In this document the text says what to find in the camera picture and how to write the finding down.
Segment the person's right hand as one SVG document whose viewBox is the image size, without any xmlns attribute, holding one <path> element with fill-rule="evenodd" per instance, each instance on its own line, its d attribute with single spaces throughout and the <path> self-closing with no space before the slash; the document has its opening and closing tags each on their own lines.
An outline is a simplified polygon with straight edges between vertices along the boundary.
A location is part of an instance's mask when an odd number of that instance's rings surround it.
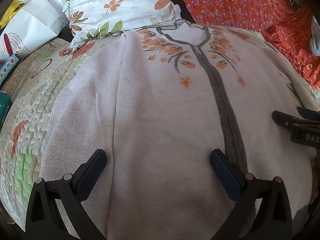
<svg viewBox="0 0 320 240">
<path fill-rule="evenodd" d="M 312 191 L 309 204 L 311 205 L 319 194 L 319 168 L 317 163 L 317 157 L 310 160 L 312 169 Z"/>
</svg>

